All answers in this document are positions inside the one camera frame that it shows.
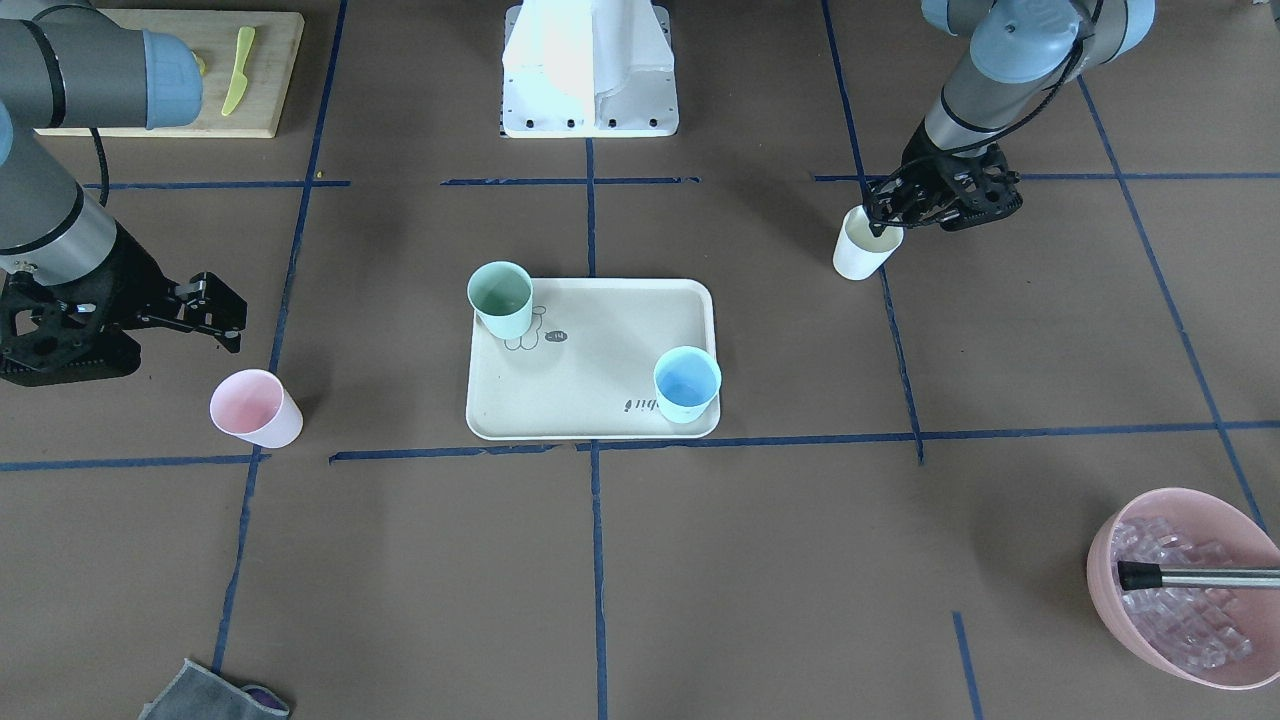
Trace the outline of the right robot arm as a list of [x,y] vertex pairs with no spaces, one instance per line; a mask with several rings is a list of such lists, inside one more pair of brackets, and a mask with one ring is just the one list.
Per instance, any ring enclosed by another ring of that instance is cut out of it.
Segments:
[[170,279],[108,210],[102,131],[195,122],[204,78],[191,46],[88,1],[5,1],[1,70],[3,379],[129,375],[142,329],[239,352],[246,301],[209,272]]

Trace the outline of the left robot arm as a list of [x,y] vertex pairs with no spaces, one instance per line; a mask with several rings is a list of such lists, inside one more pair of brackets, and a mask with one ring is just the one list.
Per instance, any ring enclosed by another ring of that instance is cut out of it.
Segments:
[[923,17],[968,50],[914,131],[899,168],[864,196],[873,236],[1001,220],[1023,205],[998,142],[1084,70],[1137,46],[1152,1],[924,1]]

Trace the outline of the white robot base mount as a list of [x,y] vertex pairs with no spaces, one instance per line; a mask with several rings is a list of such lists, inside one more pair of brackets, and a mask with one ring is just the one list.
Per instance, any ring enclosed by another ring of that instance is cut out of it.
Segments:
[[509,138],[655,138],[680,126],[669,13],[652,1],[522,1],[506,12]]

